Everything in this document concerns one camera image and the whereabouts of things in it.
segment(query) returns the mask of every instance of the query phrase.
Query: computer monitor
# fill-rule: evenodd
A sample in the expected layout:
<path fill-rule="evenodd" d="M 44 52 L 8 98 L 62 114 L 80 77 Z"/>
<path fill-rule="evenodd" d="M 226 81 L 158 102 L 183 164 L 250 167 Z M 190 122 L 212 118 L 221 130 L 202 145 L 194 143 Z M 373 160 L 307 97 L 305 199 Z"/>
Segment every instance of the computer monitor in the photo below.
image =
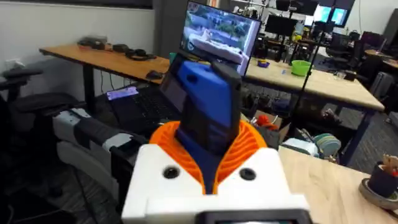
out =
<path fill-rule="evenodd" d="M 180 48 L 203 60 L 218 60 L 244 76 L 261 22 L 188 2 Z"/>
<path fill-rule="evenodd" d="M 313 15 L 314 21 L 326 22 L 329 18 L 330 11 L 331 7 L 318 6 Z M 331 20 L 335 22 L 335 26 L 342 26 L 344 24 L 344 21 L 346 20 L 347 15 L 348 15 L 348 10 L 335 8 Z"/>
<path fill-rule="evenodd" d="M 312 24 L 313 24 L 313 16 L 305 16 L 304 25 L 312 26 Z"/>
<path fill-rule="evenodd" d="M 381 34 L 373 33 L 373 32 L 368 32 L 364 31 L 361 37 L 361 41 L 365 45 L 370 45 L 373 48 L 379 48 L 385 38 Z"/>
<path fill-rule="evenodd" d="M 344 21 L 346 20 L 347 15 L 348 11 L 346 9 L 335 8 L 335 12 L 331 17 L 331 20 L 335 22 L 336 26 L 342 26 Z"/>
<path fill-rule="evenodd" d="M 290 6 L 290 0 L 277 0 L 276 9 L 280 11 L 288 11 Z"/>
<path fill-rule="evenodd" d="M 296 0 L 291 2 L 291 6 L 295 7 L 295 13 L 304 14 L 307 16 L 313 16 L 317 9 L 318 2 L 311 0 Z"/>
<path fill-rule="evenodd" d="M 266 32 L 273 34 L 291 36 L 297 20 L 282 16 L 270 15 L 267 20 Z"/>

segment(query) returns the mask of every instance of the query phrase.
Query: orange object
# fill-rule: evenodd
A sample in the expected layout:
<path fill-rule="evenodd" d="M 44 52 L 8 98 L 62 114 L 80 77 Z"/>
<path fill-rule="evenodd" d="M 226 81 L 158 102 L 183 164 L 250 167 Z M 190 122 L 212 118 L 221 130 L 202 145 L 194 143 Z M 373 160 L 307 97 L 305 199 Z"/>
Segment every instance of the orange object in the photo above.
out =
<path fill-rule="evenodd" d="M 278 130 L 278 126 L 272 124 L 267 115 L 260 115 L 259 118 L 257 119 L 257 125 L 260 127 L 267 127 L 270 130 Z"/>
<path fill-rule="evenodd" d="M 158 128 L 149 140 L 149 144 L 157 144 L 175 162 L 180 164 L 193 178 L 202 185 L 205 194 L 205 184 L 201 170 L 191 155 L 174 138 L 179 121 L 172 121 Z M 217 193 L 218 185 L 249 159 L 259 148 L 267 147 L 266 142 L 257 130 L 250 124 L 240 121 L 239 134 L 227 150 L 218 165 L 213 185 L 213 193 Z"/>

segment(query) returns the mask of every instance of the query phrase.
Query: black cable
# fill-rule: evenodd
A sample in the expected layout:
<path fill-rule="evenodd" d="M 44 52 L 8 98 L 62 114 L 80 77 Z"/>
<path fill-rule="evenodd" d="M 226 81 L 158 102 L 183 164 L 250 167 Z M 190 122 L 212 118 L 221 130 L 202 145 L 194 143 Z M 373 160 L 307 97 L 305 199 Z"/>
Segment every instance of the black cable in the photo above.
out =
<path fill-rule="evenodd" d="M 76 170 L 76 168 L 74 168 L 74 167 L 72 167 L 72 169 L 73 169 L 73 173 L 75 174 L 75 178 L 76 178 L 76 180 L 77 180 L 77 184 L 79 185 L 81 195 L 83 196 L 83 199 L 84 199 L 84 201 L 85 201 L 86 210 L 87 210 L 87 212 L 90 214 L 90 216 L 91 216 L 91 218 L 93 219 L 94 223 L 95 223 L 95 224 L 98 224 L 98 221 L 97 221 L 97 219 L 95 218 L 94 210 L 93 210 L 93 208 L 91 207 L 90 203 L 88 203 L 88 200 L 87 200 L 85 191 L 84 191 L 84 189 L 83 189 L 83 185 L 81 184 L 80 178 L 79 178 L 79 176 L 78 176 L 78 174 L 77 174 L 77 170 Z"/>
<path fill-rule="evenodd" d="M 111 87 L 114 90 L 113 83 L 112 83 L 112 75 L 109 73 L 109 80 L 111 80 Z"/>
<path fill-rule="evenodd" d="M 102 71 L 100 70 L 100 72 L 101 72 L 101 93 L 102 94 L 104 94 L 104 76 L 103 76 L 103 74 L 102 74 Z"/>

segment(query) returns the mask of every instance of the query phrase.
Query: keyboard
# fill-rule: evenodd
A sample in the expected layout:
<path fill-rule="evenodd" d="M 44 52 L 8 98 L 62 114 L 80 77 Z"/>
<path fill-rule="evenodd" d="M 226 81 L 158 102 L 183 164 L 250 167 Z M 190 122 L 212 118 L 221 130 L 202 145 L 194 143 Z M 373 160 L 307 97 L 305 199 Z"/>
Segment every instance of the keyboard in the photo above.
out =
<path fill-rule="evenodd" d="M 157 87 L 138 91 L 136 95 L 109 101 L 120 128 L 149 138 L 159 123 L 180 120 L 180 113 Z"/>

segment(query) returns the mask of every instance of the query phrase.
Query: metal pole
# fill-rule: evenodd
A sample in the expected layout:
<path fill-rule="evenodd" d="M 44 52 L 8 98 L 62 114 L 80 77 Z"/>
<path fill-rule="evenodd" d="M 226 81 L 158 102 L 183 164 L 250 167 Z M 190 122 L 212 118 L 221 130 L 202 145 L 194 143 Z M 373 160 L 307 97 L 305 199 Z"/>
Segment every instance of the metal pole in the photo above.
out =
<path fill-rule="evenodd" d="M 296 102 L 296 104 L 295 104 L 295 106 L 294 106 L 294 109 L 293 109 L 293 112 L 292 112 L 292 116 L 294 116 L 294 114 L 296 113 L 297 109 L 299 108 L 300 100 L 301 100 L 302 97 L 303 97 L 304 90 L 305 90 L 305 86 L 307 85 L 308 79 L 310 78 L 310 75 L 312 74 L 311 70 L 312 70 L 312 67 L 313 67 L 313 63 L 314 63 L 314 61 L 315 61 L 315 58 L 317 57 L 318 50 L 319 50 L 319 46 L 320 46 L 320 44 L 321 44 L 321 42 L 322 42 L 322 39 L 323 39 L 323 36 L 324 36 L 324 33 L 325 33 L 325 29 L 326 29 L 327 25 L 331 22 L 331 18 L 333 17 L 333 13 L 334 13 L 334 11 L 335 11 L 335 6 L 336 6 L 336 1 L 337 1 L 337 0 L 334 0 L 334 1 L 333 1 L 333 5 L 332 5 L 332 7 L 331 7 L 331 11 L 330 11 L 328 20 L 327 20 L 326 24 L 323 26 L 323 29 L 322 29 L 322 32 L 321 32 L 321 37 L 319 38 L 319 40 L 318 40 L 318 42 L 317 42 L 317 47 L 316 47 L 316 49 L 315 49 L 315 54 L 314 54 L 314 56 L 312 57 L 310 69 L 308 70 L 307 76 L 305 77 L 303 87 L 302 87 L 300 93 L 298 94 L 298 99 L 297 99 L 297 102 Z"/>

